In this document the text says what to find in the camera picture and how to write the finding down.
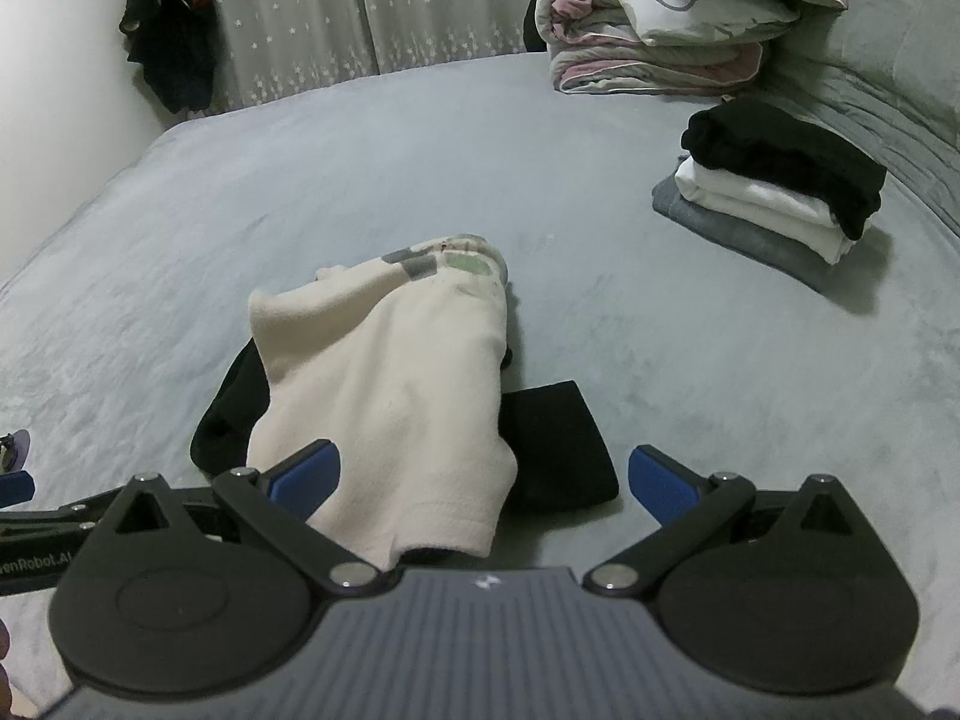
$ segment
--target white logo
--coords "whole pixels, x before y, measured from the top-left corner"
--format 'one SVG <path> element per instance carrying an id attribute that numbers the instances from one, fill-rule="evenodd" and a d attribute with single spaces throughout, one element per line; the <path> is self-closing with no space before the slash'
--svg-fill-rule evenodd
<path id="1" fill-rule="evenodd" d="M 500 578 L 493 576 L 493 574 L 487 574 L 487 576 L 480 577 L 480 579 L 475 580 L 473 583 L 476 584 L 481 590 L 492 590 L 496 586 L 503 584 Z"/>

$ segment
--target stack of bedding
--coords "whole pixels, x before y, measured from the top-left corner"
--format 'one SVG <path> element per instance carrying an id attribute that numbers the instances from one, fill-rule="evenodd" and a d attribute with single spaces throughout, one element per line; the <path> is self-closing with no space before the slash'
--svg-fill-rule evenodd
<path id="1" fill-rule="evenodd" d="M 797 1 L 536 0 L 550 74 L 565 93 L 718 94 L 752 81 L 765 44 L 798 19 Z"/>
<path id="2" fill-rule="evenodd" d="M 852 143 L 741 98 L 690 118 L 654 209 L 821 290 L 880 210 L 886 170 Z"/>

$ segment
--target wall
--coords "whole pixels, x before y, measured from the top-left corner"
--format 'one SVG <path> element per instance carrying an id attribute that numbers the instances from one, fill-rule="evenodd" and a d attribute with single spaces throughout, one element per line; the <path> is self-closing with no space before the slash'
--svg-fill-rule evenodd
<path id="1" fill-rule="evenodd" d="M 127 62 L 125 1 L 0 0 L 0 284 L 176 122 Z"/>

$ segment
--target black garment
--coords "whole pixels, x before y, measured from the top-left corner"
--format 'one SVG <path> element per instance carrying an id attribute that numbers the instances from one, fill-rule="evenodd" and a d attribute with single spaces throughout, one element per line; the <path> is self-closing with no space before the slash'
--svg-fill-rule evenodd
<path id="1" fill-rule="evenodd" d="M 523 17 L 523 47 L 527 53 L 543 53 L 546 51 L 546 41 L 536 31 L 536 0 L 530 0 L 527 13 Z"/>
<path id="2" fill-rule="evenodd" d="M 120 31 L 130 38 L 128 61 L 171 113 L 210 107 L 216 69 L 213 0 L 127 0 Z"/>
<path id="3" fill-rule="evenodd" d="M 885 167 L 839 135 L 759 100 L 738 98 L 695 113 L 680 144 L 711 170 L 819 197 L 852 241 L 880 208 Z"/>
<path id="4" fill-rule="evenodd" d="M 510 362 L 510 349 L 504 357 Z M 190 458 L 210 476 L 247 464 L 253 425 L 270 405 L 263 362 L 250 341 L 229 367 L 190 443 Z M 514 450 L 517 480 L 505 509 L 552 514 L 587 509 L 620 493 L 603 437 L 574 382 L 505 394 L 500 435 Z"/>

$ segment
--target light blue bedsheet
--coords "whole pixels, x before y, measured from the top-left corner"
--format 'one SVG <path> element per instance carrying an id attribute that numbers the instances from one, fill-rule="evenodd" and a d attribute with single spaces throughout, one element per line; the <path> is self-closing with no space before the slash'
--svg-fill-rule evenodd
<path id="1" fill-rule="evenodd" d="M 143 469 L 200 483 L 189 440 L 253 288 L 472 232 L 510 266 L 507 388 L 575 379 L 620 471 L 649 442 L 760 487 L 839 475 L 920 596 L 902 686 L 960 704 L 960 241 L 891 179 L 825 298 L 651 208 L 707 101 L 546 79 L 544 55 L 484 59 L 163 136 L 0 290 L 0 427 L 32 432 L 34 506 Z M 496 560 L 582 572 L 654 526 L 628 496 L 507 524 Z M 67 686 L 49 595 L 0 599 L 8 668 L 40 704 Z"/>

